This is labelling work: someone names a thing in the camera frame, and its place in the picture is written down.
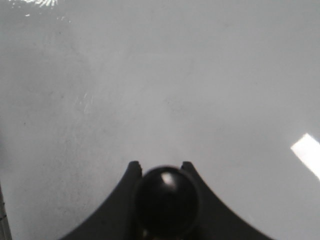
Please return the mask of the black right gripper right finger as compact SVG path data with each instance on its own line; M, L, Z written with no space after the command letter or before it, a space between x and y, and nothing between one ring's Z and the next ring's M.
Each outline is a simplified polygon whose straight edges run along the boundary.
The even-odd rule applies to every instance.
M208 187L194 165L182 163L199 190L200 211L195 226L185 240L270 240L271 237L240 218Z

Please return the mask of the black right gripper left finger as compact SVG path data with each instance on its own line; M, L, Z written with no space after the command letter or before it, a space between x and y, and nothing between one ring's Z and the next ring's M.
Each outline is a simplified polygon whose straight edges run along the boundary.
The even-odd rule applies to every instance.
M142 177L138 161L129 162L119 183L84 222L63 240L134 240L137 224L132 210L135 186Z

